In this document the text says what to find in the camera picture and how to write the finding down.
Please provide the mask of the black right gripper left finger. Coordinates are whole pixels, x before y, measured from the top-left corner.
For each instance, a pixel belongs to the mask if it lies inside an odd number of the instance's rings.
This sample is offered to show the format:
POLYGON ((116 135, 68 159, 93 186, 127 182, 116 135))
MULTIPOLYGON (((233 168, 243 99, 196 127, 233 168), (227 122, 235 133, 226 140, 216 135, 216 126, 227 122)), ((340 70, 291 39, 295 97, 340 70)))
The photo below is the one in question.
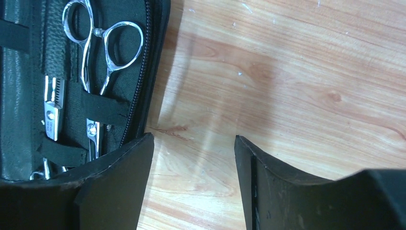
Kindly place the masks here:
POLYGON ((145 133, 50 180, 0 182, 3 230, 135 230, 154 152, 145 133))

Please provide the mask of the black zippered tool case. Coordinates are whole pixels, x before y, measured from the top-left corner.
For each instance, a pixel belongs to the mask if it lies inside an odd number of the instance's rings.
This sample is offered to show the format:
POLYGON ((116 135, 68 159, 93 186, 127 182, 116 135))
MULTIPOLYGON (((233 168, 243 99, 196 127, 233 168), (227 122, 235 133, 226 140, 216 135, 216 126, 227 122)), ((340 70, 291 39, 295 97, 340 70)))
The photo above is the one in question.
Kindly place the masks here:
MULTIPOLYGON (((30 174, 42 167, 43 157, 65 166, 67 171, 89 163, 78 70, 80 48, 68 39, 62 23, 68 1, 0 3, 1 180, 30 181, 30 174), (66 80, 62 130, 57 142, 46 138, 43 125, 45 75, 66 80)), ((148 2, 151 40, 147 71, 133 126, 123 145, 144 132, 169 20, 169 0, 148 2)))

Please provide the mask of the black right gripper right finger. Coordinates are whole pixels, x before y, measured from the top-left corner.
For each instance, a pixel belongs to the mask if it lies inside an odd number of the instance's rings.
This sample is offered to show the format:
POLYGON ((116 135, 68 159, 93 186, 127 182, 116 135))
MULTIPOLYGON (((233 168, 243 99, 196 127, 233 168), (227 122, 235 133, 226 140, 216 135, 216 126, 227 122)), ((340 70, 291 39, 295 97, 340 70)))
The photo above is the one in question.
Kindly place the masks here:
POLYGON ((236 136, 248 230, 403 230, 404 169, 366 169, 337 181, 297 169, 236 136))

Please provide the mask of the silver thinning scissors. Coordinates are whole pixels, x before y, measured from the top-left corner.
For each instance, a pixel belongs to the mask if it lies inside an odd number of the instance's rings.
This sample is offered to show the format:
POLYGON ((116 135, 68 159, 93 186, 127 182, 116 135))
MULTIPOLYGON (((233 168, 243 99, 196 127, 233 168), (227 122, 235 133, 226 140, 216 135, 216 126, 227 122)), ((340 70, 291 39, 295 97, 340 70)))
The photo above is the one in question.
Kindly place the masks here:
MULTIPOLYGON (((46 138, 53 142, 59 140, 62 130, 62 115, 65 98, 66 80, 45 75, 44 87, 44 121, 46 138)), ((39 170, 30 174, 30 180, 48 180, 55 173, 66 172, 65 166, 58 166, 43 157, 43 164, 39 170)))

